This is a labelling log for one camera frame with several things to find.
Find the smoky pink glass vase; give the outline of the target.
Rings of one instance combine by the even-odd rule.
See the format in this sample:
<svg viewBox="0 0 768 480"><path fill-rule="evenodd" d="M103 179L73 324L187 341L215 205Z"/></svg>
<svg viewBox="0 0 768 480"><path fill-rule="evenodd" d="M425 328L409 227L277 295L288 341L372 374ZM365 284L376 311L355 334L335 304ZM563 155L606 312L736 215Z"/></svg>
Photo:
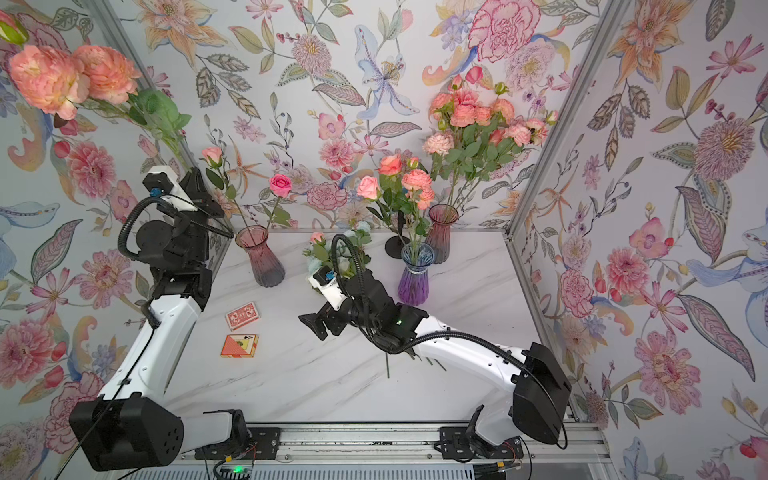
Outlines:
<svg viewBox="0 0 768 480"><path fill-rule="evenodd" d="M254 279L258 285L271 288L285 279L285 269L268 245L269 231L260 225L241 229L235 243L248 255Z"/></svg>

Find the light pink rose stem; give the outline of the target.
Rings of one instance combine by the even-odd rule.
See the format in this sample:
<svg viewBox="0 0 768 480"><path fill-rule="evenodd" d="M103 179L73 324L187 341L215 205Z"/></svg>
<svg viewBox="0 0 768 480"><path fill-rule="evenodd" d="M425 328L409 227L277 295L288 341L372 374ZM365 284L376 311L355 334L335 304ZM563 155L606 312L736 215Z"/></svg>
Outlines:
<svg viewBox="0 0 768 480"><path fill-rule="evenodd" d="M228 161L219 147L207 147L202 150L205 163L205 175L214 187L214 199L228 218L240 217L243 226L247 226L247 216L237 202L238 190L228 173Z"/></svg>

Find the large pink rose stem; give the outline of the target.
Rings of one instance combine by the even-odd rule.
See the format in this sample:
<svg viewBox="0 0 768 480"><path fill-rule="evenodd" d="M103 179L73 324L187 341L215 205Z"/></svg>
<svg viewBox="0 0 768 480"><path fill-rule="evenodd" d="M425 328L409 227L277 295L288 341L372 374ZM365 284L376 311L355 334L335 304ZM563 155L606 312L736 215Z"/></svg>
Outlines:
<svg viewBox="0 0 768 480"><path fill-rule="evenodd" d="M393 234L398 233L397 216L384 199L384 190L380 187L375 176L363 177L357 186L356 193L370 204L368 210L376 218L384 223Z"/></svg>

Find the magenta pink rose stem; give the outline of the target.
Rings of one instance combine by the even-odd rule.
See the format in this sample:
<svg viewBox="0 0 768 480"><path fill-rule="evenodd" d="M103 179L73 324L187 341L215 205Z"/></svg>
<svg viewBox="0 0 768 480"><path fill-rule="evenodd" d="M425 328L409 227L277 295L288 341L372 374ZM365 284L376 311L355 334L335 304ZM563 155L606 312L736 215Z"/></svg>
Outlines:
<svg viewBox="0 0 768 480"><path fill-rule="evenodd" d="M271 229L274 225L290 227L292 217L282 206L285 200L289 200L293 183L285 174L275 174L269 179L268 195L260 201L260 206L266 216L265 228Z"/></svg>

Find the pink rose spray stem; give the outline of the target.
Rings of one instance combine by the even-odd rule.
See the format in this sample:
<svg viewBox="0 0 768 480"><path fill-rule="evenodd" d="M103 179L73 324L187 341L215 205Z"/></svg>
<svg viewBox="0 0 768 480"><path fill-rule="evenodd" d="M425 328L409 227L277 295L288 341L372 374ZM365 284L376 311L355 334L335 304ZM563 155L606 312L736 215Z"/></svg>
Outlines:
<svg viewBox="0 0 768 480"><path fill-rule="evenodd" d="M406 199L403 214L408 238L413 244L418 244L427 235L429 227L425 215L435 200L432 177L418 157L406 161L401 184Z"/></svg>

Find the coral pink rose stem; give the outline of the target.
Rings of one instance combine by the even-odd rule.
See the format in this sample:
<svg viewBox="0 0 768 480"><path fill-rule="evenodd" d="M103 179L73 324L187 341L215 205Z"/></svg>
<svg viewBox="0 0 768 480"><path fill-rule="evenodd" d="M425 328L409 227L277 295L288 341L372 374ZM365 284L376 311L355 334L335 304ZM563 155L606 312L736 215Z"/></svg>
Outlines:
<svg viewBox="0 0 768 480"><path fill-rule="evenodd" d="M403 185L407 164L400 155L381 159L378 182L381 190L376 206L382 221L402 240L416 239L415 194Z"/></svg>

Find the pale pink carnation stem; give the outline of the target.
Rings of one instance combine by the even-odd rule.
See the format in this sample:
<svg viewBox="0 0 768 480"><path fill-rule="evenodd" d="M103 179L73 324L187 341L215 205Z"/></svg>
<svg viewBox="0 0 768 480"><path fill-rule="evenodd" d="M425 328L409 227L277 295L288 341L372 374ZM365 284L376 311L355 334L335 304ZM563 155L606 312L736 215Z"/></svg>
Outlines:
<svg viewBox="0 0 768 480"><path fill-rule="evenodd" d="M450 130L433 133L425 140L423 145L424 151L432 159L429 169L432 182L442 178L450 183L449 193L444 198L445 203L450 206L456 200L455 190L458 183L458 173L453 161L449 160L448 156L455 146L454 134Z"/></svg>

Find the pink rose cluster stem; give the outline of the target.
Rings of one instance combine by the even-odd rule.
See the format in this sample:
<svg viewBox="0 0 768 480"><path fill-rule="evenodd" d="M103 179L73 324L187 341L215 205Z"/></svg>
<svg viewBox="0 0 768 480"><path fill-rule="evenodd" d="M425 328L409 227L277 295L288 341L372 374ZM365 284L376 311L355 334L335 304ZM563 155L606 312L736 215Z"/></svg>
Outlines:
<svg viewBox="0 0 768 480"><path fill-rule="evenodd" d="M437 121L437 131L424 143L432 159L431 177L449 184L446 203L460 210L497 168L499 150L492 136L503 118L461 77L434 98L430 115Z"/></svg>

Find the peach pink peony stem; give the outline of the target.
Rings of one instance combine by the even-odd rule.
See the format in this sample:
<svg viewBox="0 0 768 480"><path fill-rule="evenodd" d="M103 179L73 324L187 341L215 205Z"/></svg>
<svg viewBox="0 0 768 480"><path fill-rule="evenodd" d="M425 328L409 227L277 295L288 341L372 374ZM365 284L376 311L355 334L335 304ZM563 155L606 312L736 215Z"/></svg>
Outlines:
<svg viewBox="0 0 768 480"><path fill-rule="evenodd" d="M71 51L60 29L28 14L1 12L1 68L26 102L60 128L85 107L144 128L180 156L191 117L165 92L139 87L140 69L119 51L83 44Z"/></svg>

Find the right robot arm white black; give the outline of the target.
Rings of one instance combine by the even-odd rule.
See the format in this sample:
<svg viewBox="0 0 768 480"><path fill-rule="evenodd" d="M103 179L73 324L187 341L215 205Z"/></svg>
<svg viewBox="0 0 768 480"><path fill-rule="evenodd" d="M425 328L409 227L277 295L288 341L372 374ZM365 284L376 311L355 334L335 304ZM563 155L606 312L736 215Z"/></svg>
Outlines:
<svg viewBox="0 0 768 480"><path fill-rule="evenodd" d="M566 448L564 418L572 387L546 346L507 347L457 330L418 307L395 302L369 270L345 279L322 267L308 282L325 303L299 319L320 340L353 327L388 355L428 357L479 376L506 396L499 407L480 409L477 437L499 445L525 435Z"/></svg>

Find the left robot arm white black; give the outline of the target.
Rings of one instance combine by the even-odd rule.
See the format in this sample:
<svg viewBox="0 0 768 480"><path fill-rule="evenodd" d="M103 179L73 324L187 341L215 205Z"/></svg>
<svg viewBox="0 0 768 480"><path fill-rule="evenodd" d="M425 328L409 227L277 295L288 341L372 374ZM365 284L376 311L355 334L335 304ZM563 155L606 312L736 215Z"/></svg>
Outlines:
<svg viewBox="0 0 768 480"><path fill-rule="evenodd" d="M182 417L166 406L166 393L212 292L209 236L232 238L212 226L223 210L201 171L183 176L153 167L143 184L148 197L128 214L118 251L150 268L153 287L141 308L146 324L114 376L93 400L69 416L77 445L97 472L163 467L179 455L236 440L242 423L232 410Z"/></svg>

